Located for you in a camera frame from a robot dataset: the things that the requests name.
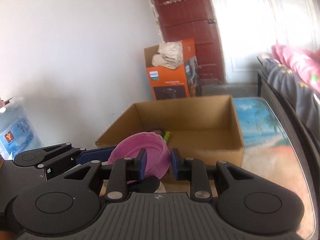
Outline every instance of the cloth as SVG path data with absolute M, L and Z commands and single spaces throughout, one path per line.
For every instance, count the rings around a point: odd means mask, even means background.
M 276 44 L 271 47 L 272 57 L 295 71 L 305 84 L 320 93 L 320 54 L 307 49 Z
M 320 93 L 305 82 L 292 69 L 279 64 L 271 57 L 258 55 L 264 66 L 262 72 L 268 84 L 287 98 L 302 123 L 320 141 Z
M 168 42 L 159 45 L 158 53 L 153 56 L 153 66 L 164 66 L 176 69 L 183 63 L 183 49 L 181 42 Z

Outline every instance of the concrete floor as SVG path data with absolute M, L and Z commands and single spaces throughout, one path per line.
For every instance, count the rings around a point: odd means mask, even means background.
M 232 95 L 234 98 L 256 97 L 257 88 L 257 84 L 204 85 L 202 95 Z

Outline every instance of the beige cloth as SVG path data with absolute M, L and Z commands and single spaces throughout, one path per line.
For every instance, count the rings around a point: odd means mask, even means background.
M 159 45 L 158 53 L 153 56 L 153 66 L 164 66 L 176 69 L 183 63 L 183 50 L 181 42 L 168 42 Z

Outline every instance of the red door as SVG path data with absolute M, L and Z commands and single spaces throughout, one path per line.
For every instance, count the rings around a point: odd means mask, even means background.
M 154 0 L 166 42 L 196 40 L 202 84 L 224 84 L 220 39 L 210 0 Z

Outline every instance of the product box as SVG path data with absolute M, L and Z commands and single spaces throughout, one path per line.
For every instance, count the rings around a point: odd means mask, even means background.
M 146 70 L 155 100 L 201 96 L 201 86 L 196 59 L 195 40 L 181 42 L 183 61 L 176 69 L 153 66 L 152 58 L 158 54 L 159 45 L 144 49 Z
M 168 147 L 177 148 L 183 158 L 197 158 L 208 165 L 216 165 L 219 160 L 237 166 L 242 164 L 244 143 L 231 96 L 135 103 L 107 129 L 96 145 L 116 146 L 135 133 L 157 128 L 171 132 Z M 167 192 L 184 192 L 190 187 L 189 182 L 175 181 L 170 169 L 161 181 Z

